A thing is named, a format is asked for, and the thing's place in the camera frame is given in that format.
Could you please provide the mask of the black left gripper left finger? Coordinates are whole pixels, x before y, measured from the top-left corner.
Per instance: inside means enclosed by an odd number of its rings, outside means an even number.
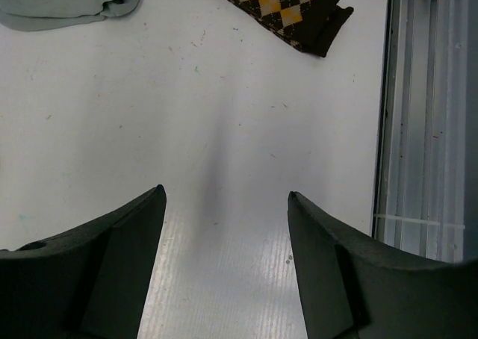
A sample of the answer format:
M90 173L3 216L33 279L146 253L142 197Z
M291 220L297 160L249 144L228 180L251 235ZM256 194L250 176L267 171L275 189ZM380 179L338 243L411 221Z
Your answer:
M157 186L109 214L1 251L3 338L135 338L167 204Z

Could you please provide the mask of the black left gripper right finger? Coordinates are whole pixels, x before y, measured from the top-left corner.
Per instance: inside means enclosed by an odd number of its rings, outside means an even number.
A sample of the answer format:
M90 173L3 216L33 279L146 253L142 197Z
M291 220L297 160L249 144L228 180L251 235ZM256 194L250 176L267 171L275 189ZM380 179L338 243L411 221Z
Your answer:
M288 196L288 228L309 338L475 338L477 262L388 246Z

